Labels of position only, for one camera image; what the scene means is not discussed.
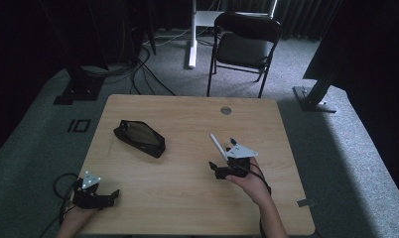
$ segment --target cable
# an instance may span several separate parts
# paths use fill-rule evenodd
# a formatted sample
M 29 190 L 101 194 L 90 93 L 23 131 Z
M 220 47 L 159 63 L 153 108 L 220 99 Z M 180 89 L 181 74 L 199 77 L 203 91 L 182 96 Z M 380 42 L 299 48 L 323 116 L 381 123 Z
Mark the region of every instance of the cable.
M 258 177 L 259 179 L 261 179 L 261 180 L 264 182 L 265 186 L 267 186 L 267 189 L 268 189 L 268 191 L 270 192 L 270 195 L 271 195 L 271 186 L 268 185 L 267 181 L 265 180 L 264 174 L 262 174 L 261 169 L 258 168 L 258 170 L 259 170 L 259 172 L 262 174 L 262 176 L 256 174 L 255 172 L 253 172 L 253 171 L 251 171 L 251 170 L 249 170 L 249 169 L 247 169 L 247 168 L 244 168 L 244 167 L 242 167 L 242 166 L 234 166 L 234 167 L 235 167 L 235 168 L 238 168 L 238 169 L 241 169 L 241 170 L 243 170 L 243 171 L 249 172 L 250 174 L 252 174 L 252 175 Z
M 217 0 L 212 1 L 211 5 L 208 7 L 208 9 L 207 9 L 206 11 L 210 11 L 210 9 L 214 6 L 214 4 L 215 4 L 216 1 L 217 1 Z M 221 0 L 218 0 L 217 10 L 218 10 L 219 7 L 220 7 L 220 3 L 221 3 Z M 157 40 L 157 39 L 159 39 L 159 38 L 170 38 L 169 40 L 165 41 L 164 43 L 161 43 L 161 44 L 159 44 L 159 45 L 156 44 L 156 47 L 163 46 L 163 45 L 165 45 L 165 44 L 167 44 L 167 43 L 169 43 L 169 42 L 171 42 L 171 41 L 174 41 L 174 40 L 176 40 L 176 39 L 178 39 L 178 38 L 180 38 L 180 37 L 185 36 L 185 33 L 186 33 L 187 31 L 191 30 L 191 29 L 192 29 L 192 28 L 188 28 L 188 29 L 184 30 L 182 33 L 180 33 L 179 35 L 176 35 L 176 36 L 157 36 L 157 37 L 155 37 L 155 38 L 154 38 L 155 40 Z M 208 27 L 206 27 L 202 32 L 197 33 L 196 36 L 200 36 L 200 35 L 201 35 L 202 33 L 204 33 L 206 30 L 208 30 Z M 188 35 L 188 38 L 182 39 L 182 40 L 190 40 L 190 39 L 191 39 L 191 35 Z M 149 46 L 151 46 L 151 45 L 150 45 L 150 41 L 147 41 L 147 42 L 143 43 L 143 45 L 149 45 Z
M 136 73 L 138 72 L 138 70 L 139 70 L 140 68 L 142 68 L 143 70 L 144 70 L 144 69 L 147 69 L 147 70 L 149 71 L 149 73 L 156 79 L 157 82 L 159 82 L 164 88 L 166 88 L 166 90 L 168 90 L 172 95 L 175 96 L 176 94 L 175 94 L 169 87 L 167 87 L 161 80 L 159 80 L 159 78 L 153 73 L 153 71 L 145 65 L 145 62 L 150 58 L 150 55 L 151 55 L 151 54 L 150 54 L 150 52 L 148 51 L 148 49 L 146 49 L 144 46 L 142 47 L 142 49 L 143 49 L 144 51 L 146 51 L 146 53 L 147 53 L 147 58 L 146 58 L 145 60 L 140 60 L 140 59 L 138 59 L 139 66 L 134 70 L 134 73 L 132 74 L 132 77 L 131 77 L 132 86 L 131 86 L 131 89 L 130 89 L 129 93 L 131 94 L 132 87 L 134 87 L 135 90 L 138 92 L 138 94 L 141 95 L 140 90 L 137 88 L 137 85 L 135 84 L 135 75 L 136 75 Z M 147 76 L 146 76 L 146 74 L 144 74 L 144 78 L 145 78 L 145 81 L 146 81 L 147 85 L 149 86 L 150 90 L 152 91 L 152 93 L 153 93 L 153 94 L 156 94 L 156 93 L 154 92 L 153 88 L 151 87 L 150 83 L 147 81 Z
M 96 78 L 103 79 L 104 77 L 108 77 L 108 76 L 118 76 L 118 75 L 127 74 L 128 72 L 131 71 L 131 69 L 133 67 L 134 67 L 133 63 L 127 62 L 122 67 L 116 68 L 114 70 L 108 70 L 108 71 L 102 71 L 102 72 L 94 72 L 94 71 L 90 71 L 90 70 L 84 69 L 84 68 L 83 68 L 83 70 L 85 71 L 85 73 L 88 76 L 93 77 L 94 79 L 96 79 Z
M 131 72 L 128 73 L 128 74 L 126 74 L 125 76 L 119 78 L 119 79 L 114 80 L 114 81 L 105 81 L 105 82 L 103 82 L 103 85 L 113 84 L 113 83 L 116 83 L 116 82 L 120 82 L 120 81 L 126 79 L 126 78 L 129 77 L 129 76 L 131 76 Z
M 66 210 L 67 207 L 67 202 L 70 199 L 70 194 L 72 192 L 72 189 L 76 183 L 76 180 L 72 182 L 72 184 L 67 188 L 66 192 L 64 195 L 60 195 L 60 193 L 57 190 L 57 183 L 60 179 L 67 177 L 67 176 L 73 176 L 78 178 L 78 175 L 74 174 L 74 173 L 66 173 L 63 174 L 57 178 L 55 178 L 54 180 L 54 184 L 53 184 L 53 189 L 54 189 L 54 193 L 57 197 L 59 197 L 62 201 L 61 201 L 61 207 L 60 207 L 60 212 L 59 215 L 57 215 L 52 221 L 51 223 L 49 223 L 49 225 L 42 231 L 41 235 L 39 236 L 40 238 L 44 237 L 45 234 L 49 231 L 49 229 L 51 229 L 51 227 L 54 225 L 55 222 L 59 221 L 60 222 L 60 226 L 64 221 L 64 215 L 67 214 L 67 212 L 71 211 L 75 206 L 71 207 L 70 209 Z
M 66 176 L 73 176 L 73 177 L 78 178 L 78 175 L 76 175 L 76 174 L 74 174 L 74 173 L 66 173 L 66 174 L 63 174 L 63 175 L 57 177 L 57 178 L 54 180 L 54 193 L 55 193 L 55 195 L 56 195 L 57 197 L 59 197 L 59 198 L 61 198 L 61 199 L 65 199 L 65 198 L 69 199 L 69 197 L 63 197 L 63 196 L 61 196 L 61 195 L 58 193 L 58 191 L 57 191 L 57 183 L 58 183 L 58 181 L 59 181 L 60 179 L 64 178 L 64 177 L 66 177 Z
M 121 19 L 121 22 L 122 22 L 122 47 L 121 47 L 121 53 L 119 54 L 118 63 L 120 63 L 120 59 L 122 57 L 123 50 L 125 49 L 125 39 L 126 39 L 125 22 L 123 21 L 123 18 Z

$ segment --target gray carpet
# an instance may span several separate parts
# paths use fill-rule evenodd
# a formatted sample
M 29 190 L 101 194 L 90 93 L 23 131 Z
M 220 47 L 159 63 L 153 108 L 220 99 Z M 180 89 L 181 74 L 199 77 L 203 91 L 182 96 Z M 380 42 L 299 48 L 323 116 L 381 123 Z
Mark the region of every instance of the gray carpet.
M 337 109 L 334 114 L 302 111 L 295 98 L 293 86 L 315 83 L 302 76 L 317 48 L 318 42 L 308 40 L 281 41 L 263 97 L 278 102 L 306 196 L 313 202 L 318 233 L 322 237 L 399 237 L 399 191 L 346 93 L 330 88 L 327 99 Z M 177 95 L 205 96 L 210 47 L 199 44 L 194 69 L 187 68 L 188 57 L 189 42 L 172 41 L 158 46 L 158 54 L 150 56 L 146 66 Z M 146 58 L 143 51 L 140 59 Z M 146 70 L 138 70 L 134 78 L 142 94 L 170 94 Z M 254 78 L 221 69 L 214 77 L 211 96 L 256 97 L 259 83 Z M 68 81 L 62 70 L 47 82 L 0 150 L 0 237 L 39 237 L 57 216 L 61 203 L 53 191 L 54 179 L 79 173 L 107 97 L 136 92 L 130 75 L 116 75 L 106 78 L 96 101 L 53 105 Z M 72 120 L 79 120 L 79 128 L 70 127 Z M 58 190 L 65 191 L 69 181 L 63 179 Z M 44 237 L 54 237 L 57 231 L 55 223 Z

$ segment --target chair backrest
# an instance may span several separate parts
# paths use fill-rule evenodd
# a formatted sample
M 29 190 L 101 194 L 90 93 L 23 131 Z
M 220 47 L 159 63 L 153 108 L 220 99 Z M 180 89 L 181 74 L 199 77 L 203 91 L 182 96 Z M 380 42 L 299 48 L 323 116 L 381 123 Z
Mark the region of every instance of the chair backrest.
M 225 12 L 214 21 L 214 28 L 221 27 L 248 39 L 277 44 L 282 35 L 282 26 L 269 16 L 250 16 Z

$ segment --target human arm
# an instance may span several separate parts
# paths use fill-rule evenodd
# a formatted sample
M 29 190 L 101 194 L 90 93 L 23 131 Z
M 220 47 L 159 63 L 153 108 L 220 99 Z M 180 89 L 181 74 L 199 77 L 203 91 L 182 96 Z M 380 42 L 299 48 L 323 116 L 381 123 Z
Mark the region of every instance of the human arm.
M 78 206 L 69 210 L 64 217 L 57 238 L 74 237 L 97 210 L 98 209 L 82 209 Z
M 251 171 L 263 177 L 255 158 L 251 157 L 250 163 L 252 164 Z M 287 237 L 277 207 L 263 180 L 252 173 L 249 173 L 245 178 L 227 176 L 226 179 L 240 186 L 258 205 L 262 228 L 267 238 Z

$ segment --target wooden table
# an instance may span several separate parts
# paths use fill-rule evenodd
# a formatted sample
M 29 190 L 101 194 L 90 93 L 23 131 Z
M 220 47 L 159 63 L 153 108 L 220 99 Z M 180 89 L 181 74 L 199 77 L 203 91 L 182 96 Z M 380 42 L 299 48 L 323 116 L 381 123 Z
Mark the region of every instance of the wooden table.
M 222 107 L 231 113 L 221 113 Z M 121 120 L 143 121 L 166 138 L 155 159 L 118 140 Z M 217 180 L 208 161 L 225 166 L 210 138 L 259 152 L 256 158 L 289 235 L 315 225 L 274 100 L 111 95 L 81 169 L 101 177 L 98 194 L 120 189 L 115 206 L 98 212 L 85 234 L 257 235 L 259 212 L 243 190 Z

